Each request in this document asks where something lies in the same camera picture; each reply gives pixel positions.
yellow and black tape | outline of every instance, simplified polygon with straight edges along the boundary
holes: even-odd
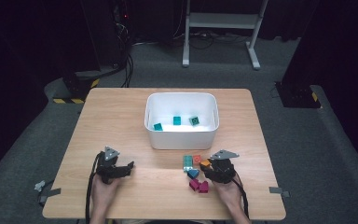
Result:
[[[312,98],[313,98],[313,100],[314,100],[315,102],[318,101],[318,96],[316,95],[315,92],[312,93]]]
[[[85,100],[78,98],[57,98],[53,99],[56,104],[84,104]]]
[[[93,89],[97,87],[98,83],[100,82],[100,79],[95,79],[92,81],[92,83],[89,85],[90,89]],[[84,104],[86,102],[86,97],[84,99],[81,98],[53,98],[53,102],[56,104]]]

white container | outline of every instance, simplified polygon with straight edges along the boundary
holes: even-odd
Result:
[[[173,125],[173,117],[181,117]],[[192,125],[190,118],[198,117]],[[155,131],[160,123],[162,131]],[[159,92],[147,99],[145,127],[155,149],[208,149],[219,127],[216,99],[204,92]]]

wooden table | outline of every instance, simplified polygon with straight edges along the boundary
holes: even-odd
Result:
[[[144,125],[147,97],[154,92],[208,92],[216,98],[220,126],[205,150],[157,150]],[[120,151],[117,165],[135,161],[131,176],[121,181],[109,218],[231,219],[210,180],[208,193],[188,185],[183,156],[209,158],[220,149],[239,153],[231,159],[240,174],[253,220],[281,220],[285,210],[252,95],[243,89],[107,89],[90,91],[43,210],[49,218],[83,218],[86,191],[95,156],[110,146]]]

white metal frame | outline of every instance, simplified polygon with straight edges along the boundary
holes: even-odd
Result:
[[[223,13],[191,13],[190,0],[187,0],[186,7],[186,30],[185,30],[185,44],[183,49],[183,67],[189,67],[190,47],[189,36],[190,27],[211,27],[211,28],[236,28],[236,29],[251,29],[253,30],[252,39],[246,42],[246,49],[252,61],[252,66],[255,70],[260,69],[260,63],[255,55],[255,41],[260,30],[261,22],[264,18],[267,3],[269,0],[263,0],[258,14],[223,14]]]

magenta block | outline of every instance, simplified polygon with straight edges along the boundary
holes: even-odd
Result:
[[[189,185],[194,191],[196,191],[200,187],[200,182],[198,179],[192,179],[190,180]]]
[[[202,182],[199,187],[199,193],[208,193],[209,185],[207,181]]]

